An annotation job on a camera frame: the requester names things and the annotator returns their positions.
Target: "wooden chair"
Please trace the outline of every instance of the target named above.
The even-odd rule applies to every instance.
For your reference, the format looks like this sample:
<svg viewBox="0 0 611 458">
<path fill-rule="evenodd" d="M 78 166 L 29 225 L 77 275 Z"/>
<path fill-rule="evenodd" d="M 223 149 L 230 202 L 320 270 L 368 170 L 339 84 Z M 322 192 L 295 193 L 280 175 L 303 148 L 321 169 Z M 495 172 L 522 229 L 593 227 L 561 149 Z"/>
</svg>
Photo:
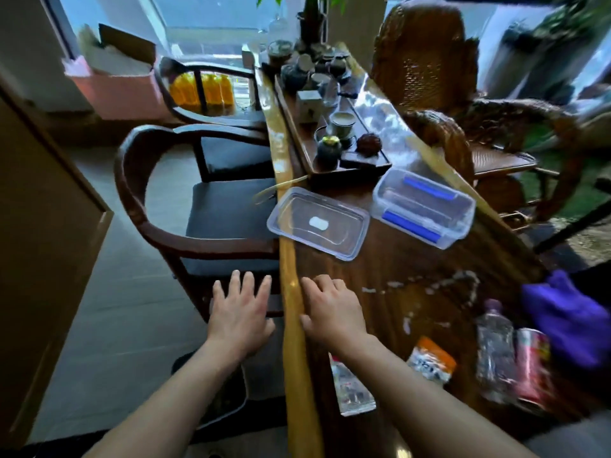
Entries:
<svg viewBox="0 0 611 458">
<path fill-rule="evenodd" d="M 478 40 L 465 39 L 460 11 L 439 0 L 404 0 L 382 24 L 371 77 L 428 145 L 443 148 L 447 162 L 515 229 L 548 220 L 581 178 L 583 157 L 576 120 L 543 101 L 480 99 Z M 560 140 L 560 173 L 540 169 L 521 152 L 528 129 L 547 124 Z M 513 174 L 533 170 L 541 198 L 527 202 Z M 550 180 L 557 180 L 549 189 Z M 534 207 L 533 215 L 520 210 Z"/>
<path fill-rule="evenodd" d="M 278 238 L 266 227 L 276 204 L 268 199 L 255 205 L 252 197 L 276 183 L 273 178 L 210 181 L 203 138 L 222 138 L 240 144 L 268 144 L 253 130 L 220 125 L 186 125 L 174 130 L 145 125 L 133 129 L 120 146 L 115 160 L 115 182 L 123 207 L 144 239 L 157 248 L 187 295 L 207 322 L 210 319 L 212 285 L 220 280 L 225 292 L 231 272 L 252 271 L 257 286 L 265 275 L 273 277 L 278 293 Z M 185 236 L 164 231 L 149 222 L 145 193 L 161 156 L 172 146 L 192 145 L 202 182 L 193 187 L 193 205 Z M 268 312 L 281 316 L 282 312 Z"/>
<path fill-rule="evenodd" d="M 160 58 L 155 64 L 155 79 L 163 100 L 174 117 L 188 124 L 214 124 L 232 127 L 267 131 L 265 116 L 260 110 L 258 93 L 254 87 L 256 111 L 245 114 L 225 116 L 207 116 L 206 97 L 203 92 L 202 72 L 218 72 L 232 76 L 244 77 L 254 80 L 254 71 L 219 64 L 190 62 L 181 63 L 169 57 Z M 179 107 L 169 92 L 169 85 L 181 74 L 193 72 L 195 88 L 199 98 L 198 112 Z M 251 178 L 272 178 L 274 168 L 268 145 L 235 145 L 230 140 L 217 138 L 211 141 L 202 141 L 203 151 L 206 155 L 207 170 L 212 180 L 232 180 Z"/>
</svg>

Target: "snack package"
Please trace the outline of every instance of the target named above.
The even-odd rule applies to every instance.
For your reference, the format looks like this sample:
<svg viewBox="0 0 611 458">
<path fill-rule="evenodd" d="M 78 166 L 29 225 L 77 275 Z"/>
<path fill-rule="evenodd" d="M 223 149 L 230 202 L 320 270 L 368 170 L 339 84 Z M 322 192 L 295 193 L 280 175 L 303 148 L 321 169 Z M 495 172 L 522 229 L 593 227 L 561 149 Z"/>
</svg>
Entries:
<svg viewBox="0 0 611 458">
<path fill-rule="evenodd" d="M 439 385 L 444 385 L 456 369 L 456 361 L 431 339 L 423 336 L 418 340 L 408 365 Z"/>
</svg>

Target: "right hand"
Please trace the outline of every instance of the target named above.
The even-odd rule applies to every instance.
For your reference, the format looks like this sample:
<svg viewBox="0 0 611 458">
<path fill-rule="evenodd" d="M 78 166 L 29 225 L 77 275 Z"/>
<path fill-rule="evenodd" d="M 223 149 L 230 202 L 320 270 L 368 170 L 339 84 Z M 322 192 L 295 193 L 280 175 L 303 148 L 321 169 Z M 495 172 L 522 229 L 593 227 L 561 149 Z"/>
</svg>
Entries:
<svg viewBox="0 0 611 458">
<path fill-rule="evenodd" d="M 319 275 L 313 280 L 301 278 L 301 285 L 310 302 L 310 314 L 301 315 L 309 337 L 340 354 L 356 339 L 367 336 L 361 304 L 343 280 Z"/>
</svg>

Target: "purple cloth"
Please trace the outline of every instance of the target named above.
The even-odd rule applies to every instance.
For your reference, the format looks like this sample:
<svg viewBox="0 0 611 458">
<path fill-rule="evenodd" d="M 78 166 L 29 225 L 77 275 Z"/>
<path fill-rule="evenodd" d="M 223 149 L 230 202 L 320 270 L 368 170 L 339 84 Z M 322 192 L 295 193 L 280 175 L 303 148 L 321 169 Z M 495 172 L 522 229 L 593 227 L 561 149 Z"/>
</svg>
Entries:
<svg viewBox="0 0 611 458">
<path fill-rule="evenodd" d="M 599 368 L 611 352 L 611 316 L 577 290 L 564 270 L 546 283 L 524 284 L 522 302 L 554 353 L 584 369 Z"/>
</svg>

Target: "can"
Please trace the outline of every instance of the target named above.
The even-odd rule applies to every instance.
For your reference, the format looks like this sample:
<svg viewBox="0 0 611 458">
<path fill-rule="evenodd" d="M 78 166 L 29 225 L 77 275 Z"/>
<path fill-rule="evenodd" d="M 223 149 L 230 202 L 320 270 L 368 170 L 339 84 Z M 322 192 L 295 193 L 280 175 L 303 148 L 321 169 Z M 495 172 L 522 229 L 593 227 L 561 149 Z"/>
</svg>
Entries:
<svg viewBox="0 0 611 458">
<path fill-rule="evenodd" d="M 530 413 L 542 414 L 552 390 L 549 339 L 544 333 L 530 328 L 516 331 L 516 339 L 516 405 Z"/>
</svg>

